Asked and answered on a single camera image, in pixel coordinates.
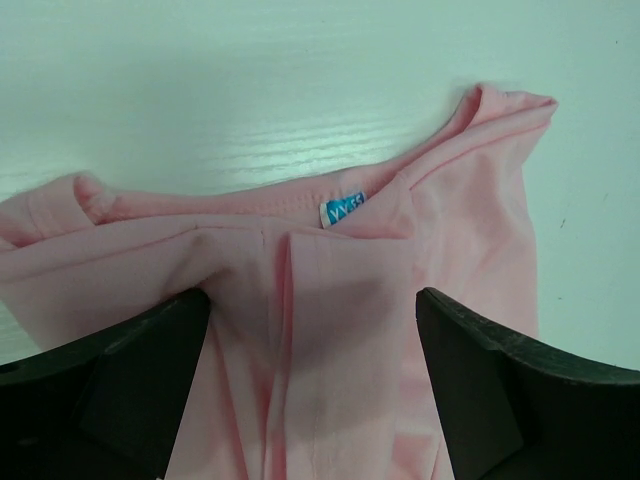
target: white surface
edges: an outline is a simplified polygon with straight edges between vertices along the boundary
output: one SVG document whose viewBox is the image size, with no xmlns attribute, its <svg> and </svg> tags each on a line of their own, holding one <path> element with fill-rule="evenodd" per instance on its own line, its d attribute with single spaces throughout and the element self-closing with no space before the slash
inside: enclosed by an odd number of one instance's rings
<svg viewBox="0 0 640 480">
<path fill-rule="evenodd" d="M 637 0 L 3 0 L 0 198 L 78 169 L 244 189 L 398 154 L 476 81 L 550 94 L 542 337 L 640 368 L 639 24 Z M 0 363 L 32 351 L 5 315 Z"/>
</svg>

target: blue clothing label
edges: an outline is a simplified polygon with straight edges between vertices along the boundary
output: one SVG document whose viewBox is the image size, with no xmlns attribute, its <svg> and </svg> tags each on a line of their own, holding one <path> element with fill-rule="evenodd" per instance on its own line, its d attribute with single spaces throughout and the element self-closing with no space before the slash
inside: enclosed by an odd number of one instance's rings
<svg viewBox="0 0 640 480">
<path fill-rule="evenodd" d="M 329 200 L 320 205 L 320 221 L 327 228 L 338 223 L 344 217 L 362 205 L 367 199 L 364 192 L 358 192 L 339 200 Z"/>
</svg>

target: t-shirt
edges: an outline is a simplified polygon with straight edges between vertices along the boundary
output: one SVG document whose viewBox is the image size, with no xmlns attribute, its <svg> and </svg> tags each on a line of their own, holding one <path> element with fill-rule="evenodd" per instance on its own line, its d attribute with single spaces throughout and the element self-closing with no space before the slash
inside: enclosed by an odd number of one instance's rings
<svg viewBox="0 0 640 480">
<path fill-rule="evenodd" d="M 210 296 L 169 479 L 452 479 L 415 294 L 536 334 L 521 166 L 555 109 L 479 85 L 398 158 L 219 196 L 54 180 L 0 204 L 0 299 L 50 349 Z"/>
</svg>

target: pink t-shirt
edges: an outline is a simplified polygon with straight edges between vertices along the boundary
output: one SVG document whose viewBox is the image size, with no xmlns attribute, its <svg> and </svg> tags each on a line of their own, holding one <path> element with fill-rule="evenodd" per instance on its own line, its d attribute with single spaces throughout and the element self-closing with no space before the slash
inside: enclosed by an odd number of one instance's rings
<svg viewBox="0 0 640 480">
<path fill-rule="evenodd" d="M 399 158 L 215 197 L 60 178 L 0 204 L 0 298 L 50 349 L 208 293 L 170 479 L 452 479 L 415 294 L 536 334 L 521 165 L 555 109 L 478 86 Z"/>
</svg>

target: white table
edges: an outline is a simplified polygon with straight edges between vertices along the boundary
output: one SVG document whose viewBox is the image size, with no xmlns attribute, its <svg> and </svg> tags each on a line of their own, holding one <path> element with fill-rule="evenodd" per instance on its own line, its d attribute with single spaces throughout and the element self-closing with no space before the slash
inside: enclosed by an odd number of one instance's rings
<svg viewBox="0 0 640 480">
<path fill-rule="evenodd" d="M 550 94 L 542 338 L 640 368 L 639 24 L 637 0 L 4 0 L 0 198 L 80 169 L 245 189 L 398 154 L 476 81 Z M 33 351 L 4 315 L 0 363 Z"/>
</svg>

